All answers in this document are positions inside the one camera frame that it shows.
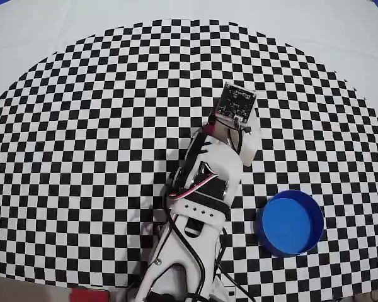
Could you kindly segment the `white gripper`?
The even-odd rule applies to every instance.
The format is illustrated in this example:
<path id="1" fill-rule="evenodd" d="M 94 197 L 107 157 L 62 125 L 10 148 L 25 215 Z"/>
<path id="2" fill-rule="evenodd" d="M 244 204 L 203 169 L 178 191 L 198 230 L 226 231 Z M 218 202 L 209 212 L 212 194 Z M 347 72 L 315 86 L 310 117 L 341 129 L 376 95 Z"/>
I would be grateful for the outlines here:
<path id="1" fill-rule="evenodd" d="M 231 120 L 223 118 L 221 115 L 209 114 L 208 123 L 213 126 L 210 131 L 216 139 L 228 144 L 230 147 L 238 149 L 239 135 L 233 130 L 234 123 Z M 250 127 L 250 132 L 242 131 L 242 147 L 240 158 L 244 166 L 251 166 L 252 161 L 257 153 L 261 150 L 261 128 L 260 121 L 257 117 L 256 110 L 252 109 L 247 124 L 240 124 L 241 128 Z"/>

